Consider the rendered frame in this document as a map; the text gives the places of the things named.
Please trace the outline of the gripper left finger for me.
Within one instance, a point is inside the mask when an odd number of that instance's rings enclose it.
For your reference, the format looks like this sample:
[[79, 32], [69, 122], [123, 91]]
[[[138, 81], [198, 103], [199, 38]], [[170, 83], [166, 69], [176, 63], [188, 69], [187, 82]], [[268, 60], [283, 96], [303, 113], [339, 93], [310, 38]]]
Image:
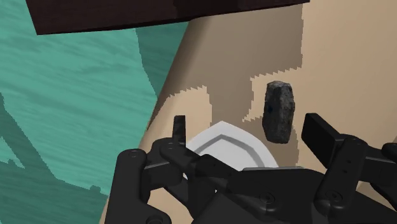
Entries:
[[186, 146], [186, 118], [176, 115], [171, 137], [156, 140], [150, 152], [129, 149], [116, 160], [104, 224], [172, 224], [170, 216], [149, 205], [152, 190], [166, 189], [194, 217], [200, 216], [237, 171]]

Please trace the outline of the beige table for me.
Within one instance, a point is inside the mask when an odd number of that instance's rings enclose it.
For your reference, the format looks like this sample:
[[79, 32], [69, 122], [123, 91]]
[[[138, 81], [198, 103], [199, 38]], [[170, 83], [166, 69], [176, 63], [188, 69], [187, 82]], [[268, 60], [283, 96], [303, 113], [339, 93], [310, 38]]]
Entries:
[[278, 165], [324, 172], [300, 137], [306, 113], [376, 148], [397, 142], [397, 0], [310, 0], [192, 20], [139, 147], [170, 136], [176, 115], [188, 139], [224, 121], [265, 141], [274, 80], [295, 98], [290, 141], [266, 142]]

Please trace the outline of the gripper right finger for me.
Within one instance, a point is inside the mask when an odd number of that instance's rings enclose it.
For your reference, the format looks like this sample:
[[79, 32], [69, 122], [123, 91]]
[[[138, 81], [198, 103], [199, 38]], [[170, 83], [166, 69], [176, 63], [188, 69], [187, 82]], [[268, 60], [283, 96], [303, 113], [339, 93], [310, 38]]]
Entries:
[[356, 191], [359, 181], [370, 183], [397, 207], [397, 145], [379, 150], [364, 140], [341, 134], [317, 113], [307, 113], [301, 138], [326, 167], [314, 197], [325, 216], [397, 216], [381, 203]]

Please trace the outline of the white plate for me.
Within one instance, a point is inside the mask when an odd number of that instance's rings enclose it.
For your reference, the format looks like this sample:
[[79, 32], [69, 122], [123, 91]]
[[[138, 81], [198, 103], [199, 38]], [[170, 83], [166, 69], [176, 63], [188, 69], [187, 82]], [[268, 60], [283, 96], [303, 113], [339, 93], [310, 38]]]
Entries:
[[220, 121], [197, 134], [186, 147], [198, 155], [211, 155], [241, 171], [247, 167], [277, 167], [269, 149], [252, 134]]

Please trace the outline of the dark grey rough stone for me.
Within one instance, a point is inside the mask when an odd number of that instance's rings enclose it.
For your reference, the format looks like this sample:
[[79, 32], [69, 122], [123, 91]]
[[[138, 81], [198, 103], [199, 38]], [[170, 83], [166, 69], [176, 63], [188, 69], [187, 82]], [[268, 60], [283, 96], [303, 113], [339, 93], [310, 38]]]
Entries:
[[291, 85], [283, 81], [268, 83], [262, 118], [267, 141], [279, 144], [289, 142], [294, 112], [295, 101]]

